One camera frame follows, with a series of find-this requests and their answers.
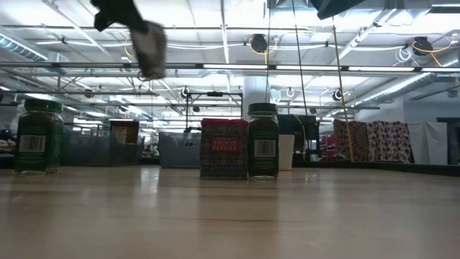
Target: glass jar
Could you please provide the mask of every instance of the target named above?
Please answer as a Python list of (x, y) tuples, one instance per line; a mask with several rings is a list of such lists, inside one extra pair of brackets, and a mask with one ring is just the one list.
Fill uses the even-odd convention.
[(249, 105), (249, 177), (277, 178), (279, 168), (276, 104)]
[(43, 174), (59, 171), (64, 123), (63, 105), (56, 101), (27, 99), (19, 118), (14, 172)]

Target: green jar lid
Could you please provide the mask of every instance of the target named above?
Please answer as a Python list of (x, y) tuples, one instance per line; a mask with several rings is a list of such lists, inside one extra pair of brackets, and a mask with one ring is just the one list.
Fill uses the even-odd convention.
[(42, 99), (26, 99), (24, 108), (27, 111), (44, 111), (44, 112), (59, 112), (63, 111), (63, 104), (57, 101), (42, 100)]
[(278, 106), (271, 103), (255, 103), (249, 105), (248, 114), (277, 114)]

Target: colorful tapestry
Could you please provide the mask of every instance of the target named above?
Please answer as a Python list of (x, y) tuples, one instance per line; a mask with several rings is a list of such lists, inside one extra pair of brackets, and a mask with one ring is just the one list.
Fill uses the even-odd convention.
[[(369, 140), (367, 127), (364, 122), (350, 122), (351, 146), (353, 148), (354, 161), (368, 161)], [(346, 131), (346, 123), (335, 119), (333, 121), (333, 132), (336, 136), (337, 154), (350, 158), (349, 140)]]
[(401, 122), (371, 122), (367, 124), (369, 161), (401, 161), (409, 163), (409, 130)]

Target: gray fabric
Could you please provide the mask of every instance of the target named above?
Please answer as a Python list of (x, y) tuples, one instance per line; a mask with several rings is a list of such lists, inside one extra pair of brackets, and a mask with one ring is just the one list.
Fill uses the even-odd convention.
[(447, 165), (447, 123), (408, 123), (410, 145), (416, 164)]

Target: barcode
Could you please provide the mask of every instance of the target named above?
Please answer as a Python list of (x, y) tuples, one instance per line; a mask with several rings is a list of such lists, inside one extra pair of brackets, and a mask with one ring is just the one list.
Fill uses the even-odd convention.
[(254, 156), (258, 158), (274, 158), (276, 156), (276, 141), (255, 140)]
[(45, 151), (46, 136), (21, 136), (20, 152), (43, 153)]

